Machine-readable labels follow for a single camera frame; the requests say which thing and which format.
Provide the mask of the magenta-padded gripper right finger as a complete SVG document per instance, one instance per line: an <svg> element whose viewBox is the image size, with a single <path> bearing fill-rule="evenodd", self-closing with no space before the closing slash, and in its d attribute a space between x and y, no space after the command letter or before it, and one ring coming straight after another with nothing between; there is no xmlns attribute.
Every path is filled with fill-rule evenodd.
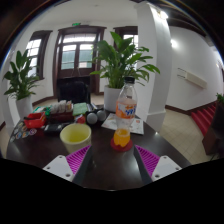
<svg viewBox="0 0 224 224"><path fill-rule="evenodd" d="M134 156L144 185L181 170L167 155L158 156L138 145L134 146Z"/></svg>

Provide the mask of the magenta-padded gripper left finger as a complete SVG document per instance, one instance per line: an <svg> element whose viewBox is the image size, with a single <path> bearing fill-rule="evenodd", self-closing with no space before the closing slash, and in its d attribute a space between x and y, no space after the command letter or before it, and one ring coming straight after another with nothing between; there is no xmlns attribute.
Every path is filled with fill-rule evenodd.
<svg viewBox="0 0 224 224"><path fill-rule="evenodd" d="M58 155L44 170L81 186L91 156L92 146L88 145L67 156Z"/></svg>

